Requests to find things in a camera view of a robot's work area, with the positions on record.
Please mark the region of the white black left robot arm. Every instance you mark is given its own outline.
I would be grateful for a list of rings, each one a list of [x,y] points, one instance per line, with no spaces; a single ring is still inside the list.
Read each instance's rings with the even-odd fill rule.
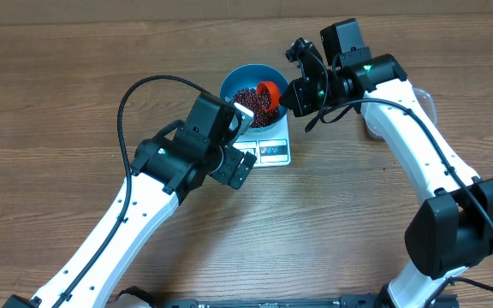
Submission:
[[[256,157],[234,147],[231,121],[175,120],[143,140],[114,202],[66,265],[30,299],[7,307],[104,307],[154,231],[205,177],[239,189]]]

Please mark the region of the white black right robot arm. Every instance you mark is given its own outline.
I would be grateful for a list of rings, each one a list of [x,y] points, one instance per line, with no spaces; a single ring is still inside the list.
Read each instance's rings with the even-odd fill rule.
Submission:
[[[455,153],[421,107],[406,71],[389,55],[373,56],[354,19],[320,33],[322,48],[295,40],[285,53],[301,72],[280,103],[312,123],[339,121],[349,110],[395,154],[419,210],[405,232],[408,261],[364,307],[455,307],[443,290],[493,255],[493,178],[483,179]]]

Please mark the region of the red plastic scoop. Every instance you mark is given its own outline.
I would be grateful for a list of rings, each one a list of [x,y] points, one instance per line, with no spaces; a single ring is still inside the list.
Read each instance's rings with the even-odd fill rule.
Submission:
[[[269,102],[262,104],[264,112],[276,110],[279,107],[280,91],[277,85],[272,81],[260,81],[256,88],[256,95],[260,97],[268,97]]]

